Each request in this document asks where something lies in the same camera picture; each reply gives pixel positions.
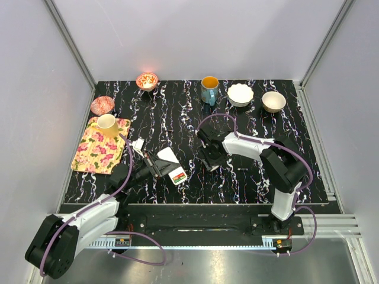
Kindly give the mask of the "white red remote control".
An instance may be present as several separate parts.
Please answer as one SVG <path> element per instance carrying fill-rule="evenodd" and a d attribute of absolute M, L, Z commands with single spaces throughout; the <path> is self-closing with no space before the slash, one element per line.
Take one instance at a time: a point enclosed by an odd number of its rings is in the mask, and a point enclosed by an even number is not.
<path fill-rule="evenodd" d="M 185 170 L 170 147 L 166 147 L 159 151 L 158 158 L 169 163 L 169 166 L 162 170 L 161 173 L 168 175 L 175 186 L 178 186 L 187 180 L 188 176 L 185 173 Z"/>

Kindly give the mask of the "white battery cover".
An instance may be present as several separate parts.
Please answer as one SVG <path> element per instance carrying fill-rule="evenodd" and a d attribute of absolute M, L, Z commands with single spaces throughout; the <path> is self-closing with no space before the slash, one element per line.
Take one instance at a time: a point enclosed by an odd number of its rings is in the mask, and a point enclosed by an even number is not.
<path fill-rule="evenodd" d="M 213 166 L 211 169 L 210 169 L 210 172 L 213 172 L 215 171 L 216 169 L 218 169 L 220 166 Z"/>

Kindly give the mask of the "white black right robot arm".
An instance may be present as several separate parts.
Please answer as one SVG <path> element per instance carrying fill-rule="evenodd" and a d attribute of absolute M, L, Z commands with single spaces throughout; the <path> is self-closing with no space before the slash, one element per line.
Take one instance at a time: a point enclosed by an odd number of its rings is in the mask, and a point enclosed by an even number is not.
<path fill-rule="evenodd" d="M 262 164 L 270 183 L 274 186 L 274 201 L 271 214 L 263 227 L 274 234 L 289 230 L 294 216 L 294 201 L 306 173 L 311 173 L 305 160 L 294 151 L 289 138 L 256 138 L 237 131 L 221 133 L 206 125 L 195 131 L 202 146 L 198 156 L 205 168 L 212 172 L 230 156 L 243 156 Z"/>

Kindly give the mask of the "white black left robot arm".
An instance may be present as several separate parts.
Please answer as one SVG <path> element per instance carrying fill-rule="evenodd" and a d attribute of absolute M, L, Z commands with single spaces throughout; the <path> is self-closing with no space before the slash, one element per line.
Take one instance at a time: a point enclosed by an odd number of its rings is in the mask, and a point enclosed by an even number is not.
<path fill-rule="evenodd" d="M 60 278 L 75 257 L 100 236 L 126 231 L 128 219 L 122 216 L 122 210 L 127 203 L 127 189 L 148 178 L 169 176 L 175 185 L 187 178 L 170 147 L 157 154 L 146 151 L 142 156 L 136 165 L 114 166 L 108 190 L 96 201 L 63 217 L 45 217 L 25 252 L 25 260 L 38 268 L 42 276 Z"/>

